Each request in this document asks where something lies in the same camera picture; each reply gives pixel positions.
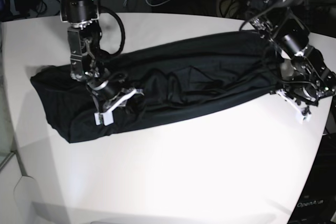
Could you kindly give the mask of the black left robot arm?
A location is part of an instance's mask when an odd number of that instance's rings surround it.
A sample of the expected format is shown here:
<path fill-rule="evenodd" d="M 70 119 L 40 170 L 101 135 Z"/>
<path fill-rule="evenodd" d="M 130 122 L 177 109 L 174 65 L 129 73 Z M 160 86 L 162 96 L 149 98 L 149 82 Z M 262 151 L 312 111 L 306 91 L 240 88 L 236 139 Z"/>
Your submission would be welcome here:
<path fill-rule="evenodd" d="M 310 108 L 319 101 L 335 96 L 335 73 L 322 53 L 309 42 L 310 31 L 292 11 L 306 0 L 248 0 L 242 27 L 251 24 L 269 42 L 266 50 L 274 51 L 285 61 L 272 70 L 279 83 L 275 91 L 297 113 L 300 123 L 311 118 Z"/>

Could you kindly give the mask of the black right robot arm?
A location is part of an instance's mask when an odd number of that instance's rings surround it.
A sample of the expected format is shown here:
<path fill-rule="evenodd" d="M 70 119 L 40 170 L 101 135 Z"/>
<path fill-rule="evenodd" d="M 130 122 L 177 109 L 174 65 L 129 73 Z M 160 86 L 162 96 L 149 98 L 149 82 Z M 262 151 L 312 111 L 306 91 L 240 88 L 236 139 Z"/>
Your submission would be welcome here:
<path fill-rule="evenodd" d="M 129 99 L 142 93 L 125 84 L 125 72 L 113 72 L 107 68 L 107 63 L 121 55 L 124 49 L 124 25 L 115 12 L 100 5 L 100 0 L 60 0 L 60 7 L 61 21 L 69 24 L 70 76 L 86 84 L 97 109 L 94 117 L 96 125 L 111 125 L 114 123 L 114 110 L 126 106 Z M 100 48 L 101 11 L 110 14 L 120 28 L 120 46 L 113 54 Z"/>

